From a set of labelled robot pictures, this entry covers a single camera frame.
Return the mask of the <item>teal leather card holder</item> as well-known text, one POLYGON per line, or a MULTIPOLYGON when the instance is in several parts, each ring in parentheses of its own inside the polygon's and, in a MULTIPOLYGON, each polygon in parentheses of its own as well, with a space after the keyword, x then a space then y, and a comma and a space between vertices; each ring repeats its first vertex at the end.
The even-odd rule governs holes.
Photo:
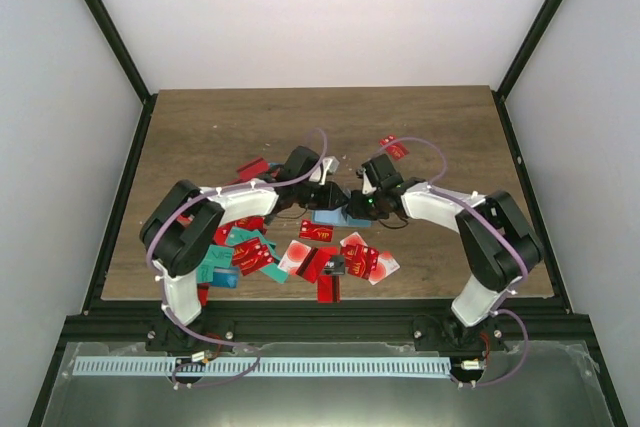
POLYGON ((372 225, 370 220, 352 218, 341 208, 336 210, 315 210, 312 212, 311 222, 333 227, 368 228, 372 225))

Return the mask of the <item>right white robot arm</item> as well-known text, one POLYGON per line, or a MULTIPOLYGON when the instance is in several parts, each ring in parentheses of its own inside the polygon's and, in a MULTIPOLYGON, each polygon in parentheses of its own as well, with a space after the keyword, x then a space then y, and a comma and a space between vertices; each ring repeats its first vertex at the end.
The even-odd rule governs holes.
POLYGON ((443 329, 451 347, 468 349, 480 337, 479 325, 544 260, 542 243, 523 211, 506 191, 462 193, 405 179, 385 154, 363 163, 357 177, 362 187, 352 191, 346 206, 351 217, 382 221, 395 215, 459 235, 470 277, 452 301, 443 329))

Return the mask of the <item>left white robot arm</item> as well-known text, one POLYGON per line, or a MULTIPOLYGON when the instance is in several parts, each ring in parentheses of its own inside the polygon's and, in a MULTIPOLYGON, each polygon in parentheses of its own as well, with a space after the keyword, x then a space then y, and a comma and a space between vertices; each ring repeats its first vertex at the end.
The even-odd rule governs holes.
POLYGON ((204 326, 196 320, 201 304, 196 269, 204 260, 216 230, 246 217, 273 216, 293 205, 308 210, 335 210, 348 196, 329 179, 339 160, 296 147, 286 162, 254 177, 222 187, 177 182, 141 227, 146 262, 163 291, 161 310, 173 322, 170 340, 181 350, 196 349, 204 326))

